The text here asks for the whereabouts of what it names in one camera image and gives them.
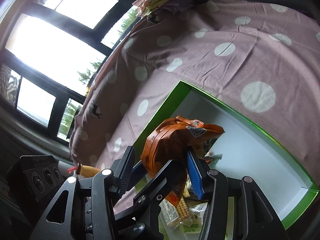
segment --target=bed sheet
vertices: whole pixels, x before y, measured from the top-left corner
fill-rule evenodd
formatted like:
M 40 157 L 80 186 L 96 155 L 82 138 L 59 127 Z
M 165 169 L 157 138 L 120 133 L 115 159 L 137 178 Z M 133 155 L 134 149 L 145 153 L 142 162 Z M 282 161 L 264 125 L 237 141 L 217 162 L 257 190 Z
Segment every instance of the bed sheet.
M 179 80 L 279 141 L 320 184 L 320 27 L 284 6 L 209 0 L 140 20 L 97 75 L 75 120 L 75 162 L 110 167 Z M 134 190 L 115 206 L 132 205 Z

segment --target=qr code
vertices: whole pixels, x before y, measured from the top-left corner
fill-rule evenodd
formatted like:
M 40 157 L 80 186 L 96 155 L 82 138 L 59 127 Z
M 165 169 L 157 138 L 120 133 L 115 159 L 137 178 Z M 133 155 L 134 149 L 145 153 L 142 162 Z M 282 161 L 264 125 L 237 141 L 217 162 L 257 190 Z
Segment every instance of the qr code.
M 194 138 L 197 138 L 198 136 L 204 134 L 207 131 L 204 128 L 197 128 L 197 127 L 193 127 L 193 126 L 187 126 L 187 128 L 192 133 Z

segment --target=tree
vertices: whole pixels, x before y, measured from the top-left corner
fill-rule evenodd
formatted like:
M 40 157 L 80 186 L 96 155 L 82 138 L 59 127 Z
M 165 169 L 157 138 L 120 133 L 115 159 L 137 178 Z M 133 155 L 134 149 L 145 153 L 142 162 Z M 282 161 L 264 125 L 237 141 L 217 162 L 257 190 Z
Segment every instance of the tree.
M 93 70 L 90 70 L 87 68 L 86 72 L 78 72 L 79 74 L 79 81 L 81 81 L 84 85 L 87 85 L 88 82 L 90 81 L 90 78 L 92 75 L 97 71 L 97 69 L 100 67 L 102 61 L 98 60 L 96 62 L 91 62 L 90 64 L 93 67 Z
M 119 35 L 121 36 L 127 28 L 136 20 L 137 18 L 137 10 L 132 7 L 125 15 L 127 16 L 125 19 L 122 20 L 121 29 L 118 30 Z
M 59 133 L 64 134 L 65 136 L 68 135 L 73 117 L 75 116 L 76 110 L 77 110 L 77 106 L 75 106 L 71 100 L 68 102 L 66 110 L 63 114 L 62 117 L 62 121 L 61 121 L 61 125 L 59 128 Z

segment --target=orange wrapper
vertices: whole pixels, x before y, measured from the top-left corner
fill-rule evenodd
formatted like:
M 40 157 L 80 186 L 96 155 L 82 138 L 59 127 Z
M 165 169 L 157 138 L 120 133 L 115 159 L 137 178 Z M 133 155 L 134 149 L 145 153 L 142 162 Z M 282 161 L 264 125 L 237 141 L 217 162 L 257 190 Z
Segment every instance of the orange wrapper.
M 198 158 L 203 158 L 207 141 L 217 139 L 224 133 L 221 126 L 206 124 L 199 120 L 189 120 L 178 115 L 177 118 L 164 120 L 147 138 L 141 162 L 151 177 L 154 177 L 168 160 L 179 160 L 186 167 L 184 148 L 192 146 Z M 187 181 L 187 169 L 181 181 L 174 185 L 166 196 L 174 206 L 179 204 Z

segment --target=window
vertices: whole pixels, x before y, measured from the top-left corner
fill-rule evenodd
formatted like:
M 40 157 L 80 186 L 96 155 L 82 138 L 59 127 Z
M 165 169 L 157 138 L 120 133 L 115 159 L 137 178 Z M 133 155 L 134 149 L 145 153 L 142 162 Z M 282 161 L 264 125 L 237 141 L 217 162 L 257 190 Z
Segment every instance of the window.
M 53 95 L 22 78 L 17 109 L 23 114 L 48 127 L 55 100 Z
M 25 3 L 0 50 L 0 104 L 67 145 L 102 63 L 136 18 L 134 1 Z

